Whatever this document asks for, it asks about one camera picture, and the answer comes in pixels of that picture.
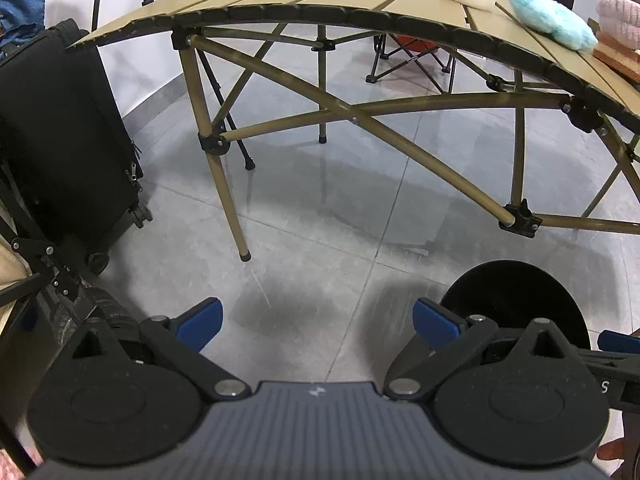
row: suitcase wheel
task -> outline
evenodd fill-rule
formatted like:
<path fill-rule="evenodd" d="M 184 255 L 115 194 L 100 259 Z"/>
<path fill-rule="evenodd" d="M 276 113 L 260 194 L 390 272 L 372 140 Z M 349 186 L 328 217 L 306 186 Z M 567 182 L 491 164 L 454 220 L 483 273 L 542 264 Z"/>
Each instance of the suitcase wheel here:
<path fill-rule="evenodd" d="M 141 203 L 137 203 L 129 210 L 129 212 L 131 213 L 131 216 L 133 216 L 133 223 L 138 229 L 142 229 L 144 227 L 145 220 L 151 222 L 154 219 L 148 207 Z"/>
<path fill-rule="evenodd" d="M 100 274 L 109 265 L 109 255 L 106 251 L 89 253 L 84 262 L 92 273 Z"/>

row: black round disc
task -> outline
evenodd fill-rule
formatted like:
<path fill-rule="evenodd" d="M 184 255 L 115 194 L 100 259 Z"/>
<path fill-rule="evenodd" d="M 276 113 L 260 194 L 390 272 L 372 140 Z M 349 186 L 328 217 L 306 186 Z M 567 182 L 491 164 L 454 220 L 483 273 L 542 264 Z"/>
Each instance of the black round disc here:
<path fill-rule="evenodd" d="M 85 466 L 119 466 L 173 448 L 202 410 L 195 387 L 153 365 L 102 357 L 70 362 L 41 384 L 28 423 L 44 456 Z"/>
<path fill-rule="evenodd" d="M 553 276 L 525 262 L 496 260 L 460 276 L 440 301 L 460 317 L 483 314 L 502 328 L 524 328 L 547 317 L 571 344 L 591 348 L 589 332 L 571 294 Z"/>
<path fill-rule="evenodd" d="M 526 359 L 472 368 L 434 398 L 445 434 L 472 454 L 512 467 L 547 467 L 588 457 L 609 420 L 608 404 L 584 367 Z"/>

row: pink knitted item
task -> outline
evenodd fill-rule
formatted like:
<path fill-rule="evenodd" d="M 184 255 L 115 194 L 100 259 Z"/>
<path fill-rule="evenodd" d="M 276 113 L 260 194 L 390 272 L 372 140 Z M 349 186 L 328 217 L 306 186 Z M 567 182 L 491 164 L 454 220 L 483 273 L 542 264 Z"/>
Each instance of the pink knitted item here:
<path fill-rule="evenodd" d="M 598 0 L 600 29 L 626 47 L 640 48 L 640 4 L 631 0 Z"/>

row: blue lever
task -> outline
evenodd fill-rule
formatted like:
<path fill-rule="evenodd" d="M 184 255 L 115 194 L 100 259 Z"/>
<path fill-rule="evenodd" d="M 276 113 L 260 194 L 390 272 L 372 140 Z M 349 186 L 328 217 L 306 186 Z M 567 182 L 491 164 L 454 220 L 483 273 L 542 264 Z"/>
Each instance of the blue lever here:
<path fill-rule="evenodd" d="M 174 335 L 196 352 L 202 350 L 221 328 L 222 303 L 218 298 L 207 298 L 171 322 Z"/>
<path fill-rule="evenodd" d="M 598 348 L 603 352 L 640 354 L 640 338 L 611 330 L 603 330 L 598 336 Z"/>
<path fill-rule="evenodd" d="M 435 351 L 453 341 L 468 327 L 466 321 L 427 298 L 414 304 L 414 328 Z"/>

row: black suitcase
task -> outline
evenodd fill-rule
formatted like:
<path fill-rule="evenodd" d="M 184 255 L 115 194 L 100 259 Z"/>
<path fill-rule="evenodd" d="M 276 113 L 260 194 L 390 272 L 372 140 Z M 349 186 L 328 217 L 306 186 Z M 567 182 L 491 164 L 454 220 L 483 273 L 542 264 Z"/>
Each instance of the black suitcase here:
<path fill-rule="evenodd" d="M 97 48 L 66 50 L 85 34 L 65 20 L 0 61 L 0 156 L 44 234 L 78 240 L 99 272 L 123 214 L 138 227 L 151 215 Z"/>

